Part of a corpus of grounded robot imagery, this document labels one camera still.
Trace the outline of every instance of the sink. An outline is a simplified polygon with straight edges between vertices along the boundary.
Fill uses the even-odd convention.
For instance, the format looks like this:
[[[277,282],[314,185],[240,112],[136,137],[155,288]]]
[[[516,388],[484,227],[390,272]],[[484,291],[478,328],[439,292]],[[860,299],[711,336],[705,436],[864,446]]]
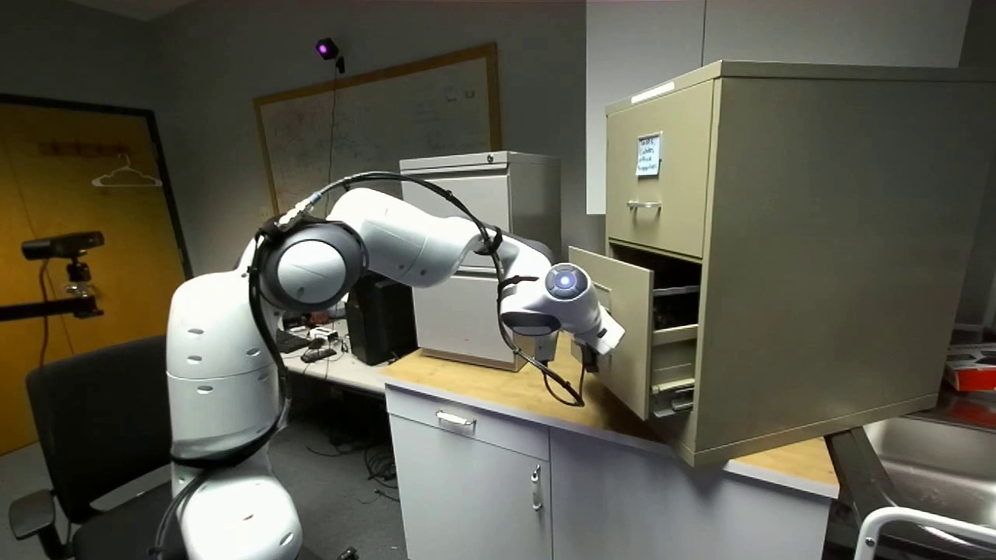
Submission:
[[[913,508],[996,530],[996,430],[951,419],[942,409],[864,422],[827,436],[844,486],[830,511],[827,547],[852,554],[863,519],[882,508]],[[982,556],[996,550],[951,531],[895,524],[885,531],[895,556]]]
[[[996,530],[996,430],[942,414],[907,414],[864,427],[894,501]]]

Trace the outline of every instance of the black chair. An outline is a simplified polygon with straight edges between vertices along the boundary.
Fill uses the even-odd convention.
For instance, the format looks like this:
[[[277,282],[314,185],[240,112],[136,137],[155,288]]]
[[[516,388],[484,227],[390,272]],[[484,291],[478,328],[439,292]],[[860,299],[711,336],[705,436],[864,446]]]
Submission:
[[[24,385],[52,488],[9,508],[11,535],[38,535],[47,556],[149,556],[169,480],[112,508],[94,501],[172,461],[166,340],[74,356],[29,374]]]

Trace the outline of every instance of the ceiling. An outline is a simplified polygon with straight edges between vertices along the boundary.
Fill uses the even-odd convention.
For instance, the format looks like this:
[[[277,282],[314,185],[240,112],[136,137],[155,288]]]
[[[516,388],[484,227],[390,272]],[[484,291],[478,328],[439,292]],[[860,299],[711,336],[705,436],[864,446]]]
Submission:
[[[136,21],[149,21],[149,18],[175,14],[177,5],[185,5],[189,0],[69,0],[69,2],[89,5],[98,14],[115,14],[115,15],[136,18]]]

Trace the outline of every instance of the cabinet top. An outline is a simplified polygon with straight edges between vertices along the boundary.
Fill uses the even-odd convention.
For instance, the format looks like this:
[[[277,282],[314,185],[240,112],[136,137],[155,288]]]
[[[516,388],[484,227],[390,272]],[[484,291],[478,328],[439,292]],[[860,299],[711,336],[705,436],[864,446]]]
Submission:
[[[579,360],[566,346],[559,346],[558,360],[552,364],[558,374],[576,374]],[[584,382],[584,409],[558,405],[537,377],[537,369],[522,367],[520,374],[444,360],[426,353],[411,353],[402,360],[385,367],[390,388],[423,391],[444,402],[459,402],[478,411],[494,411],[503,416],[541,422],[552,430],[627,446],[640,452],[667,452],[652,432],[620,405],[597,379]],[[838,498],[841,481],[835,473],[835,461],[821,438],[770,447],[760,453],[745,453],[726,464],[727,473],[796,488],[805,495]]]
[[[399,168],[403,176],[450,176],[450,170],[506,170],[506,165],[514,162],[555,162],[555,160],[537,153],[490,151],[490,153],[402,160]]]
[[[907,85],[996,85],[991,69],[916,69],[916,66],[793,66],[793,63],[726,63],[674,75],[656,87],[634,93],[627,102],[645,102],[670,91],[693,87],[702,82],[745,77],[745,82],[907,82]]]

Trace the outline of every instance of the yellow door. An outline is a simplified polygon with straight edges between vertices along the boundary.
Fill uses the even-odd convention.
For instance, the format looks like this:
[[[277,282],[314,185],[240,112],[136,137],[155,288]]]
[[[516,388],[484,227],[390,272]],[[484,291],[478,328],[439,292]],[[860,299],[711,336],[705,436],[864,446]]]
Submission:
[[[166,332],[185,278],[169,208],[147,112],[0,100],[0,309],[70,297],[69,259],[24,261],[24,240],[102,235],[83,253],[98,318],[0,321],[0,453],[34,441],[24,374],[39,360]]]

